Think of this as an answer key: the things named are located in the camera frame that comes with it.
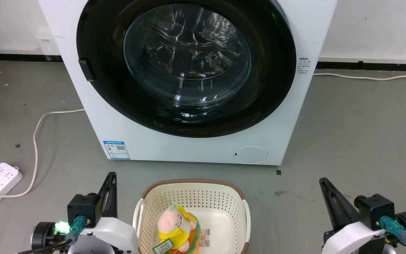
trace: black baseboard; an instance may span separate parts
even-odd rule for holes
[[[0,54],[0,61],[18,62],[63,62],[61,56]]]
[[[406,71],[406,64],[318,62],[316,69],[363,69],[368,71]]]
[[[0,54],[0,61],[63,62],[61,56]],[[318,62],[316,69],[363,69],[368,71],[406,71],[406,64]]]

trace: white basket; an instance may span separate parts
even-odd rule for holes
[[[250,210],[242,191],[217,180],[181,179],[150,186],[134,211],[140,254],[153,254],[159,244],[158,219],[171,204],[183,206],[209,229],[210,247],[200,254],[245,254],[250,239]]]

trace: tag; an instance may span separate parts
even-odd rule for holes
[[[167,210],[171,211],[171,210],[173,210],[175,208],[175,206],[176,206],[176,204],[173,203],[173,204],[171,204],[171,206],[169,206],[169,208]]]
[[[211,231],[209,229],[200,230],[200,239],[198,241],[200,248],[211,247]]]
[[[153,247],[153,251],[156,254],[169,253],[169,249],[171,249],[172,247],[173,247],[172,240],[170,240],[170,238],[168,238],[163,243]]]

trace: washing machine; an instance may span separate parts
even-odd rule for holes
[[[108,159],[280,165],[337,0],[39,0]]]

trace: cable connector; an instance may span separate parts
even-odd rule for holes
[[[398,240],[406,246],[406,230],[402,225],[388,216],[380,217],[380,227],[390,234],[395,235]]]
[[[87,219],[86,219],[86,217],[84,217],[82,215],[76,217],[76,219],[73,220],[73,223],[71,224],[71,227],[70,227],[70,233],[68,233],[67,236],[65,237],[66,241],[71,240],[71,243],[69,243],[69,246],[72,246],[73,244],[76,243],[79,235],[84,230],[86,225],[87,225]]]

